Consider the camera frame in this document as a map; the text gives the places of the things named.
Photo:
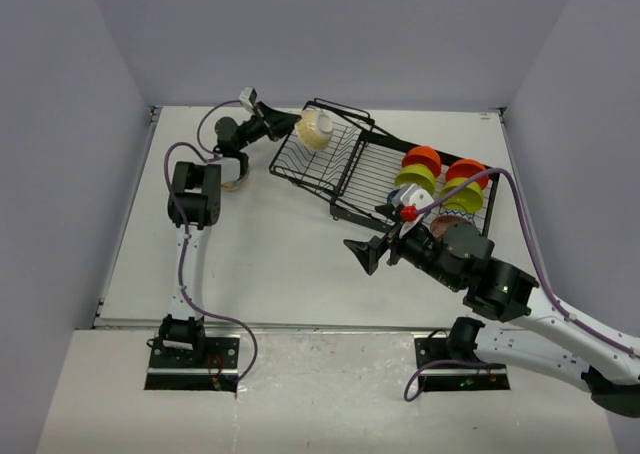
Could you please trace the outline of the floral leaf pattern bowl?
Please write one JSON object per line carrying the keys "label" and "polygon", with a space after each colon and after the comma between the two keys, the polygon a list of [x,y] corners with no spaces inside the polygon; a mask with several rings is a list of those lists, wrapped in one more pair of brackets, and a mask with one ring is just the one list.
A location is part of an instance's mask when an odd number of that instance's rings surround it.
{"label": "floral leaf pattern bowl", "polygon": [[242,171],[238,166],[225,165],[221,170],[221,189],[234,192],[242,189],[250,176],[250,169]]}

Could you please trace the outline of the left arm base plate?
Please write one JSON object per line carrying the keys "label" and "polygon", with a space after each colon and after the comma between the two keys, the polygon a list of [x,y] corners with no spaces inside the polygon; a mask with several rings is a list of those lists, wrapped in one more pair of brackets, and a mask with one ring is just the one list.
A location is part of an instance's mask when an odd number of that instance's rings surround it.
{"label": "left arm base plate", "polygon": [[238,335],[207,336],[202,352],[165,347],[159,338],[147,345],[146,391],[237,392]]}

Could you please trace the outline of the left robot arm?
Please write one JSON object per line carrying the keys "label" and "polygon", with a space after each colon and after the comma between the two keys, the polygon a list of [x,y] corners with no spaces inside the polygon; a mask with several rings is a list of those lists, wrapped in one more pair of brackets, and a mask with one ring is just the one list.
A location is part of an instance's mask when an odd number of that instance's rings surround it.
{"label": "left robot arm", "polygon": [[[203,128],[210,117],[223,107],[241,105],[250,114],[237,123],[229,116],[214,126],[217,144],[208,147]],[[157,350],[187,367],[201,364],[210,353],[205,333],[207,318],[243,327],[227,316],[205,311],[201,306],[201,270],[212,227],[221,213],[221,194],[248,178],[249,156],[244,149],[267,138],[276,142],[291,134],[301,120],[268,107],[262,102],[229,100],[211,108],[199,121],[194,143],[179,141],[164,155],[163,176],[168,191],[167,214],[176,229],[177,263],[175,287],[166,316],[158,332]]]}

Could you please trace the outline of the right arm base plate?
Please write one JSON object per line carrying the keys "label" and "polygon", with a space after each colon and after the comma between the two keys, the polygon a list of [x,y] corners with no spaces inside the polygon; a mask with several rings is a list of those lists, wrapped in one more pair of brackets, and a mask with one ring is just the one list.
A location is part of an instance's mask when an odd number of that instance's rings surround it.
{"label": "right arm base plate", "polygon": [[[419,334],[414,337],[416,366],[448,358],[445,344],[448,333],[444,330]],[[507,369],[495,364],[490,369],[460,365],[438,365],[422,372],[417,380],[420,392],[508,391],[511,386]]]}

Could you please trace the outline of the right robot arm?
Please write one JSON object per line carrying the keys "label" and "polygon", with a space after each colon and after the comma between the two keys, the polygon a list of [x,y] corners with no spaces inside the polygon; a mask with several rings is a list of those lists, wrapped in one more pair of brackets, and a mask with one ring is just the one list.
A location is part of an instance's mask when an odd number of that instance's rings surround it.
{"label": "right robot arm", "polygon": [[468,223],[440,237],[418,225],[407,233],[397,223],[382,237],[347,240],[367,274],[383,255],[391,265],[406,261],[454,292],[473,312],[454,321],[446,337],[426,350],[408,384],[426,390],[425,374],[445,368],[488,372],[517,366],[558,379],[589,394],[614,414],[639,415],[639,341],[587,320],[566,303],[553,304],[531,275],[492,255],[493,242]]}

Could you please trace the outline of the yellow sun pattern bowl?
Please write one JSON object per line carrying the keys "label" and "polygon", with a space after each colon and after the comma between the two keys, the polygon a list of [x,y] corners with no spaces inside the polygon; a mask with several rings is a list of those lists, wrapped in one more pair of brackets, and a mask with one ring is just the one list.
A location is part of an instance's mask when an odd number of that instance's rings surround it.
{"label": "yellow sun pattern bowl", "polygon": [[326,149],[333,137],[331,117],[319,110],[303,110],[294,132],[302,144],[313,151]]}

